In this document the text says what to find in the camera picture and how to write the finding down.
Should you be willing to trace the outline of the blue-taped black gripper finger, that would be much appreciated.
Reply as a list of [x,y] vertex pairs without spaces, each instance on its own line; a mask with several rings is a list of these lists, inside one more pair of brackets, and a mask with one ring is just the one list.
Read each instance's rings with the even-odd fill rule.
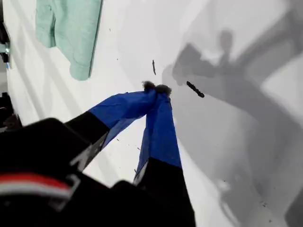
[[146,223],[156,227],[194,227],[192,208],[184,179],[170,103],[171,89],[144,84],[155,92],[146,114],[146,125],[134,184]]
[[145,116],[155,103],[156,86],[143,82],[143,91],[113,95],[65,124],[89,143],[73,154],[71,166],[86,167],[119,133]]

